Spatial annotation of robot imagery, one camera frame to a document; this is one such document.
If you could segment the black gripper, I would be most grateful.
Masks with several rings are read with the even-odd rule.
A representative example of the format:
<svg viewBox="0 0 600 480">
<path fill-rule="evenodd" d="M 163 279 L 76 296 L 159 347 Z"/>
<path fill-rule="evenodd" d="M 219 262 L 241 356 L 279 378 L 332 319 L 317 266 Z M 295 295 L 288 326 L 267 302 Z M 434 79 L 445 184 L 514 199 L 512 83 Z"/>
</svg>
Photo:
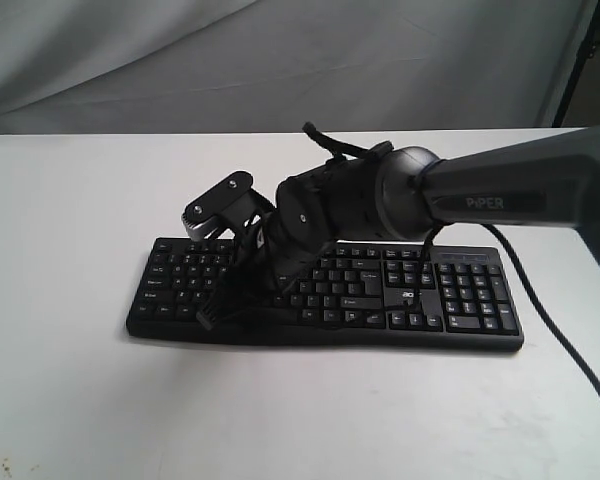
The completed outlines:
<svg viewBox="0 0 600 480">
<path fill-rule="evenodd" d="M 229 282 L 219 282 L 196 312 L 207 331 L 220 324 L 284 324 L 285 311 L 270 294 L 288 290 L 335 242 L 327 202 L 330 180 L 327 172 L 291 176 L 277 187 L 274 202 L 251 182 L 229 190 L 237 250 Z"/>
</svg>

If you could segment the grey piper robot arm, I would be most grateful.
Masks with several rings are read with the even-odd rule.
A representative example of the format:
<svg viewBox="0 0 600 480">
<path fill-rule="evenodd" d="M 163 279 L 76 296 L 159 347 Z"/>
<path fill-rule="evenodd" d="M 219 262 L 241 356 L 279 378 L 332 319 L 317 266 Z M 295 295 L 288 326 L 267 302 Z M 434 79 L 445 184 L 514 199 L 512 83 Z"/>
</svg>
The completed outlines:
<svg viewBox="0 0 600 480">
<path fill-rule="evenodd" d="M 600 126 L 455 159 L 303 130 L 329 159 L 283 181 L 274 201 L 227 180 L 183 213 L 194 240 L 236 236 L 234 263 L 197 314 L 207 329 L 285 290 L 339 240 L 430 245 L 456 223 L 560 226 L 600 267 Z"/>
</svg>

